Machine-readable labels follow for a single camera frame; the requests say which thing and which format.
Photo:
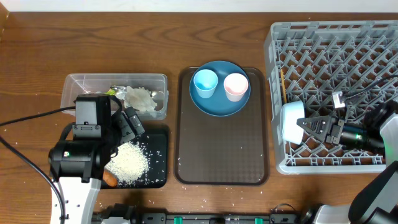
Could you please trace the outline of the green orange snack wrapper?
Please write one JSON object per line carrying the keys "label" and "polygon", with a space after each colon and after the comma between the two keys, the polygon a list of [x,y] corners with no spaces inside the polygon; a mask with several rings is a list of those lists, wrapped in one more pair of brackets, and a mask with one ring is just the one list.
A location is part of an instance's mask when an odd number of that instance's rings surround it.
{"label": "green orange snack wrapper", "polygon": [[107,95],[114,95],[115,92],[116,92],[116,90],[114,90],[114,89],[109,89],[109,90],[106,92],[106,94],[107,94]]}

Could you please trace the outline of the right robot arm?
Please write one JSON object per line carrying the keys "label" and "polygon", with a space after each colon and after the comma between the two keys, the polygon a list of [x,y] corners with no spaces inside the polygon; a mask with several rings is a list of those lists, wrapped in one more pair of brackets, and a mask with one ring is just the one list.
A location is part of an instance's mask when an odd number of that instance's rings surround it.
{"label": "right robot arm", "polygon": [[397,102],[381,103],[366,113],[361,126],[333,116],[300,118],[299,127],[327,144],[383,155],[386,168],[354,198],[349,207],[320,204],[299,223],[397,223]]}

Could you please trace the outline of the orange carrot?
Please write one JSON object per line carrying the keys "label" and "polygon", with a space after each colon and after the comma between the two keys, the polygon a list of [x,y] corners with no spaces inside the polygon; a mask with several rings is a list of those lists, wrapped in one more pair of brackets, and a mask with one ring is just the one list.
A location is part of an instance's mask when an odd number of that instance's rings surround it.
{"label": "orange carrot", "polygon": [[118,186],[117,177],[108,170],[104,170],[103,180],[108,187],[115,188]]}

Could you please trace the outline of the small white tissue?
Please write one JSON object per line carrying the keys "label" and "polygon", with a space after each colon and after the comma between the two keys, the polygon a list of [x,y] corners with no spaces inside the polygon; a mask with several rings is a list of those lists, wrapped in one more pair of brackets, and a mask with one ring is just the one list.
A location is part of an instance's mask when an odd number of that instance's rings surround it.
{"label": "small white tissue", "polygon": [[127,88],[125,86],[111,86],[111,90],[114,91],[113,95],[119,100],[125,100]]}

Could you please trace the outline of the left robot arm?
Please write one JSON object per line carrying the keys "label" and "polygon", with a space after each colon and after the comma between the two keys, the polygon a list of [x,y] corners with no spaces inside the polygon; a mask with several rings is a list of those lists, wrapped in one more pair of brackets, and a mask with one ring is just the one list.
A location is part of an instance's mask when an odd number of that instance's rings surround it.
{"label": "left robot arm", "polygon": [[119,146],[144,133],[135,109],[116,96],[81,94],[74,108],[75,122],[49,152],[51,223],[91,223],[105,166]]}

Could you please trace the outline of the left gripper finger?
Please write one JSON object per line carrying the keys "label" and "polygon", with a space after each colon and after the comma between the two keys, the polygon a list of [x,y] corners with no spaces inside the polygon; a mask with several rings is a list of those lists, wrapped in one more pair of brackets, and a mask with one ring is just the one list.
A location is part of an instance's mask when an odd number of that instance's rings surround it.
{"label": "left gripper finger", "polygon": [[120,145],[132,141],[136,137],[136,134],[134,133],[133,130],[134,126],[132,125],[129,118],[124,113],[121,113],[118,125],[121,131]]}
{"label": "left gripper finger", "polygon": [[128,107],[124,110],[126,121],[130,129],[136,136],[144,134],[145,129],[133,107]]}

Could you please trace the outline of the wooden chopstick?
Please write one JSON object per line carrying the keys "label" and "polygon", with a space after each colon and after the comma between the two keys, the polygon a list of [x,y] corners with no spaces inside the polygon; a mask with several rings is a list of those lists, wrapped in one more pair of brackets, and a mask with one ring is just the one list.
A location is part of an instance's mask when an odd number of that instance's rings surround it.
{"label": "wooden chopstick", "polygon": [[281,79],[281,86],[282,86],[282,96],[283,96],[283,101],[284,104],[287,103],[287,95],[286,95],[286,88],[285,88],[285,77],[284,77],[284,71],[281,68],[280,70],[280,79]]}

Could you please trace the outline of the large white tissue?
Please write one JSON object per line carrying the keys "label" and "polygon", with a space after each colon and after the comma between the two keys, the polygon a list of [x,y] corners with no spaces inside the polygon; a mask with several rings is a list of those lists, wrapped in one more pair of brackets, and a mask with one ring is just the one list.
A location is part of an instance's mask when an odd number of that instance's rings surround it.
{"label": "large white tissue", "polygon": [[140,112],[153,112],[157,103],[152,99],[150,91],[144,87],[126,88],[126,94],[124,98],[124,107],[133,107],[135,110]]}

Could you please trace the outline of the white bowl blue rim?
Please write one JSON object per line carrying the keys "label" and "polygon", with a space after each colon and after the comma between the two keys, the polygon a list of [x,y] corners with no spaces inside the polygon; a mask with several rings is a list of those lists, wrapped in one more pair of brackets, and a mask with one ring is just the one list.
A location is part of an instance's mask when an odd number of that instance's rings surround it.
{"label": "white bowl blue rim", "polygon": [[297,120],[305,117],[302,101],[286,103],[282,106],[280,115],[280,135],[284,141],[299,145],[302,142],[304,130],[297,125]]}

